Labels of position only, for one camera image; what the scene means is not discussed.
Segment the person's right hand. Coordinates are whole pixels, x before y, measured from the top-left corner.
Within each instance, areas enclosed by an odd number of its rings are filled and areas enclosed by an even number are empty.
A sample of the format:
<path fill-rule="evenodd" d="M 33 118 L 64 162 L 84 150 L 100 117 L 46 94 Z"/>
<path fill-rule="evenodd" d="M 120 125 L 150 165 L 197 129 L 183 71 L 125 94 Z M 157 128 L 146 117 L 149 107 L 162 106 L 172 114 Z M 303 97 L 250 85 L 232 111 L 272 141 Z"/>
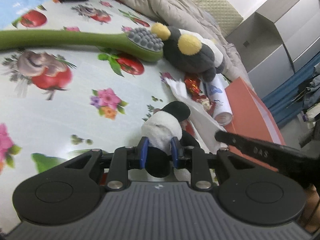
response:
<path fill-rule="evenodd" d="M 310 233 L 319 229 L 319 195 L 314 186 L 304 190 L 307 200 L 299 224 Z"/>

